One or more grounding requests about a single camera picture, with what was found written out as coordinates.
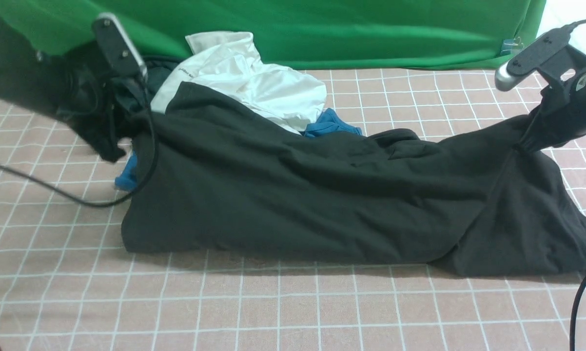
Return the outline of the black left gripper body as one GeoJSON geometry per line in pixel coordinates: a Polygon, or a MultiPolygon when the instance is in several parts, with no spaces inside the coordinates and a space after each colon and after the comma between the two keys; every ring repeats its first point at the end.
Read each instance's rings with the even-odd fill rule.
{"type": "Polygon", "coordinates": [[[59,103],[59,121],[70,127],[99,157],[115,163],[126,155],[119,138],[129,133],[116,107],[117,80],[137,77],[121,74],[101,54],[67,54],[64,58],[68,93],[59,103]]]}

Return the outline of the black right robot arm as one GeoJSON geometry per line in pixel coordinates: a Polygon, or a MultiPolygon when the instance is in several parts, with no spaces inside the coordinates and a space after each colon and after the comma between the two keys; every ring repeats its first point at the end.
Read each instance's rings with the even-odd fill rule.
{"type": "Polygon", "coordinates": [[[586,135],[586,69],[555,87],[541,91],[541,103],[529,114],[531,122],[516,148],[535,153],[559,148],[586,135]]]}

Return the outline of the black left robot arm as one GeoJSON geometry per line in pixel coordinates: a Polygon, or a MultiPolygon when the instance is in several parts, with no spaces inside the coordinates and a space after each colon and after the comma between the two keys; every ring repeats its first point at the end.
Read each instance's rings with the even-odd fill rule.
{"type": "Polygon", "coordinates": [[[114,82],[146,79],[147,67],[119,18],[101,13],[93,42],[66,54],[34,48],[0,15],[0,99],[70,127],[105,161],[117,162],[127,131],[114,82]]]}

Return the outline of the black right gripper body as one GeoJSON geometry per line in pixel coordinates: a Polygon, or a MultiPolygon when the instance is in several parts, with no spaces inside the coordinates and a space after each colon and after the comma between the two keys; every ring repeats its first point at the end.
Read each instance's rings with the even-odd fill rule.
{"type": "Polygon", "coordinates": [[[546,93],[529,117],[529,126],[515,146],[523,154],[559,148],[576,138],[570,93],[546,93]]]}

